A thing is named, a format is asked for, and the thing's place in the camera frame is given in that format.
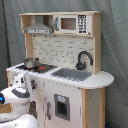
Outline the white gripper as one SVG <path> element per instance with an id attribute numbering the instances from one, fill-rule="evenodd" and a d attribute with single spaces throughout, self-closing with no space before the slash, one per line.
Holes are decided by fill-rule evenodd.
<path id="1" fill-rule="evenodd" d="M 16 76 L 13 81 L 13 86 L 14 87 L 22 87 L 22 88 L 29 90 L 31 88 L 29 74 L 21 73 L 18 76 Z"/>

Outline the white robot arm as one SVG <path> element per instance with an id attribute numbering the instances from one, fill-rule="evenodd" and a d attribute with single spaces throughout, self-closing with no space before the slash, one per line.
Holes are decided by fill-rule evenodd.
<path id="1" fill-rule="evenodd" d="M 0 92 L 0 103 L 12 104 L 11 112 L 0 114 L 0 128 L 39 128 L 37 119 L 29 113 L 31 101 L 29 74 L 19 74 L 11 87 Z"/>

